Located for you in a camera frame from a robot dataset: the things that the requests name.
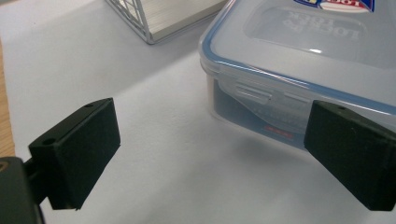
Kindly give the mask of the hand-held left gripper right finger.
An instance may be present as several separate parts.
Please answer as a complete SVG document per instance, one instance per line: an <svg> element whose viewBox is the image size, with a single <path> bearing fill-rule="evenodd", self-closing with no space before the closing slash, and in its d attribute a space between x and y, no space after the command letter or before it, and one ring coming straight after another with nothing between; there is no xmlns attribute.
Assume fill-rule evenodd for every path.
<svg viewBox="0 0 396 224"><path fill-rule="evenodd" d="M365 207L396 206L396 133L332 103L315 101L304 147Z"/></svg>

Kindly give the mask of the white wire rack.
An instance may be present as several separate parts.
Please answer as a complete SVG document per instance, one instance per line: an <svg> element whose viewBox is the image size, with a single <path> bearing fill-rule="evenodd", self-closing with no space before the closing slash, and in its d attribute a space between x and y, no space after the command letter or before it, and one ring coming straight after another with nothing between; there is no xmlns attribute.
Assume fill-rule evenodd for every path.
<svg viewBox="0 0 396 224"><path fill-rule="evenodd" d="M228 0L105 0L147 44L216 15Z"/></svg>

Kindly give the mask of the light grey table mat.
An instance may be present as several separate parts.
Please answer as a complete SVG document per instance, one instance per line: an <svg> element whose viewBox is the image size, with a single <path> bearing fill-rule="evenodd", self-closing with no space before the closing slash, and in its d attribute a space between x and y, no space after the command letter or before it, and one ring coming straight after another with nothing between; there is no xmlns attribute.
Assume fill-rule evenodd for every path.
<svg viewBox="0 0 396 224"><path fill-rule="evenodd" d="M150 46L105 0L0 6L16 154L81 106L112 98L121 145L83 207L48 224L396 224L308 153L214 118L198 24Z"/></svg>

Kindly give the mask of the clear plastic container blue-sealed lid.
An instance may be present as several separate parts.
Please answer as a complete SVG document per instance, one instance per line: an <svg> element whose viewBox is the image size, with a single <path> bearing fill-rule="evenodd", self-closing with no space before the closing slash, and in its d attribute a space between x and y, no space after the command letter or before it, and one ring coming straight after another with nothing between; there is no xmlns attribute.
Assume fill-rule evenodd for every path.
<svg viewBox="0 0 396 224"><path fill-rule="evenodd" d="M199 44L223 120L301 148L313 101L396 132L396 0L229 0Z"/></svg>

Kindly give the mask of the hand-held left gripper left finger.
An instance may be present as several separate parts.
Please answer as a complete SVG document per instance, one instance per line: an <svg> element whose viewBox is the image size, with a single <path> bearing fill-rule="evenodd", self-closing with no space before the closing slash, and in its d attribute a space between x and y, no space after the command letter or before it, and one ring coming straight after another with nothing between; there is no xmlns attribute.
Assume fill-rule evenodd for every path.
<svg viewBox="0 0 396 224"><path fill-rule="evenodd" d="M79 209L120 147L114 101L84 105L29 145L28 176L37 203Z"/></svg>

